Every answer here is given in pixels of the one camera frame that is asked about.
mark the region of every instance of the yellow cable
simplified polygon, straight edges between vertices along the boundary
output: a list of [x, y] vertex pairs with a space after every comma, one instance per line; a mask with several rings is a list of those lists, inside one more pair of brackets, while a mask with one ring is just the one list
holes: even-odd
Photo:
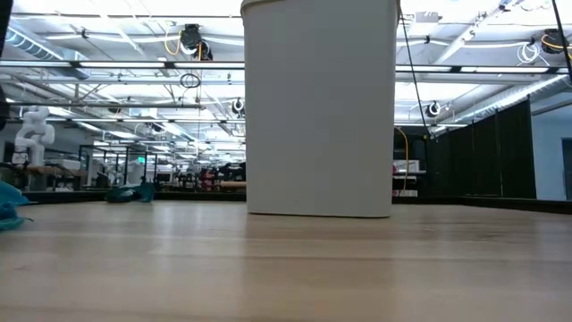
[[405, 179], [403, 179], [403, 192], [405, 192], [405, 190], [408, 187], [408, 174], [409, 174], [409, 142], [408, 142], [408, 136], [405, 135], [405, 133], [399, 128], [399, 127], [395, 127], [395, 129], [397, 131], [399, 131], [401, 133], [401, 135], [403, 135], [403, 139], [405, 139]]
[[181, 49], [181, 33], [182, 30], [179, 30], [179, 39], [177, 39], [177, 50], [175, 50], [175, 52], [172, 52], [171, 49], [169, 49], [169, 45], [167, 45], [167, 37], [169, 36], [169, 27], [167, 27], [167, 31], [164, 34], [164, 48], [167, 50], [169, 54], [171, 55], [179, 54], [179, 50]]

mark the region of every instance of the black wall panel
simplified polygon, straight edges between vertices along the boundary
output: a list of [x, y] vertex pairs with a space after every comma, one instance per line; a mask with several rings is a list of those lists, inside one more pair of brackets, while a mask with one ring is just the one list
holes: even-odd
[[530, 102], [499, 112], [497, 124], [502, 196], [536, 199]]
[[431, 194], [535, 199], [530, 117], [526, 101], [432, 140]]

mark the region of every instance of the ceiling light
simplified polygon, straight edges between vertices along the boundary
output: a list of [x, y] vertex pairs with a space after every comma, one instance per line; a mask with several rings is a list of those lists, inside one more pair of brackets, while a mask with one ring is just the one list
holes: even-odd
[[97, 122], [97, 123], [110, 123], [117, 122], [117, 119], [71, 119], [74, 122]]
[[[94, 153], [93, 157], [104, 157], [103, 153]], [[115, 154], [112, 151], [107, 152], [107, 154], [105, 155], [105, 157], [125, 157], [124, 154]]]
[[169, 122], [169, 120], [157, 120], [157, 119], [119, 119], [120, 122], [126, 123], [154, 123], [154, 122]]
[[87, 68], [164, 68], [159, 62], [80, 62], [80, 65]]
[[171, 124], [171, 123], [161, 123], [162, 128], [166, 129], [168, 132], [170, 132], [171, 134], [174, 135], [182, 135], [182, 131], [179, 130], [179, 128], [177, 128], [177, 126]]
[[103, 131], [100, 128], [93, 126], [91, 124], [88, 123], [84, 123], [84, 122], [78, 122], [79, 125], [83, 126], [84, 128], [88, 129], [88, 130], [92, 130], [92, 131]]
[[109, 131], [109, 133], [113, 134], [116, 137], [120, 137], [122, 139], [138, 139], [139, 137], [135, 134], [131, 134], [124, 131]]
[[60, 61], [0, 61], [0, 67], [72, 67], [69, 62]]
[[179, 157], [184, 157], [184, 158], [197, 158], [197, 156], [193, 156], [190, 154], [184, 154], [184, 153], [179, 153]]
[[71, 113], [70, 111], [63, 109], [61, 107], [49, 107], [50, 110], [50, 114], [54, 114], [54, 115], [58, 115], [58, 116], [74, 116], [74, 113]]
[[176, 68], [190, 68], [202, 70], [243, 70], [244, 63], [204, 63], [204, 62], [188, 62], [188, 63], [175, 63]]
[[218, 124], [221, 120], [174, 120], [176, 123], [206, 123], [206, 124]]
[[[450, 66], [413, 66], [415, 72], [450, 72]], [[410, 65], [397, 65], [395, 72], [411, 72]]]
[[544, 73], [548, 67], [463, 67], [461, 72], [482, 73]]
[[162, 150], [162, 151], [170, 151], [170, 150], [171, 150], [170, 147], [163, 147], [163, 146], [152, 147], [152, 148], [160, 149], [160, 150]]

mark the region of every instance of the cable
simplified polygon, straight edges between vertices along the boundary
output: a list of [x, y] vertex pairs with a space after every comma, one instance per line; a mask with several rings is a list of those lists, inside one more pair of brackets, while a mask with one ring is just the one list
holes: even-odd
[[536, 58], [540, 58], [547, 66], [550, 66], [550, 64], [546, 61], [546, 59], [544, 59], [544, 57], [541, 56], [541, 53], [542, 50], [538, 45], [524, 44], [521, 48], [517, 50], [517, 58], [520, 61], [520, 64], [518, 64], [517, 66], [520, 66], [522, 64], [531, 64], [536, 60]]
[[405, 140], [405, 179], [403, 179], [403, 191], [408, 187], [408, 175], [409, 175], [409, 141], [408, 136], [405, 135], [405, 132], [402, 131], [399, 127], [395, 127], [395, 130], [399, 131], [401, 135], [403, 135], [403, 139]]
[[[546, 41], [546, 38], [547, 38], [547, 37], [548, 37], [548, 35], [544, 35], [544, 36], [541, 38], [541, 41], [543, 42], [544, 45], [546, 45], [546, 46], [548, 46], [548, 47], [551, 47], [551, 48], [554, 48], [554, 49], [564, 49], [563, 46], [554, 45], [554, 44], [551, 44], [551, 43], [549, 43], [548, 41]], [[572, 59], [572, 54], [570, 54], [569, 52], [568, 52], [568, 57], [570, 57], [570, 59]]]
[[177, 39], [177, 49], [175, 50], [175, 52], [172, 52], [171, 49], [169, 49], [169, 45], [167, 44], [167, 37], [169, 36], [169, 27], [167, 27], [167, 31], [164, 34], [164, 48], [167, 50], [169, 54], [171, 55], [179, 54], [179, 50], [181, 49], [181, 33], [182, 30], [179, 30], [179, 38]]
[[[189, 78], [197, 80], [196, 82], [189, 83]], [[196, 89], [201, 84], [201, 79], [193, 73], [186, 73], [179, 78], [179, 83], [185, 89]]]
[[419, 87], [417, 86], [417, 77], [415, 75], [415, 69], [413, 66], [413, 58], [411, 58], [411, 48], [409, 47], [408, 31], [407, 31], [407, 27], [405, 26], [405, 18], [403, 17], [403, 10], [401, 10], [401, 7], [399, 7], [399, 14], [401, 15], [401, 20], [403, 21], [403, 34], [405, 35], [405, 42], [406, 42], [407, 48], [408, 48], [409, 65], [411, 66], [411, 74], [413, 75], [413, 83], [415, 84], [415, 92], [417, 95], [417, 103], [419, 104], [419, 112], [421, 113], [421, 119], [423, 120], [423, 126], [425, 127], [425, 130], [427, 131], [427, 133], [431, 137], [432, 136], [431, 131], [429, 131], [429, 128], [427, 127], [427, 123], [425, 122], [425, 116], [423, 115], [423, 107], [421, 104], [421, 97], [419, 96]]

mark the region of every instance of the teal object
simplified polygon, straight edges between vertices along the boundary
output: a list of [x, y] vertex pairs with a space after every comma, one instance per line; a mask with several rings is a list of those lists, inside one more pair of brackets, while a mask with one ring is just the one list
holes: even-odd
[[155, 197], [155, 187], [152, 183], [141, 183], [137, 187], [122, 187], [107, 192], [105, 200], [110, 203], [130, 201], [151, 202]]
[[0, 232], [18, 229], [29, 218], [18, 216], [16, 207], [29, 204], [28, 198], [6, 182], [0, 182]]
[[6, 182], [0, 182], [0, 205], [10, 202], [14, 206], [28, 205], [28, 198], [21, 195], [21, 191]]

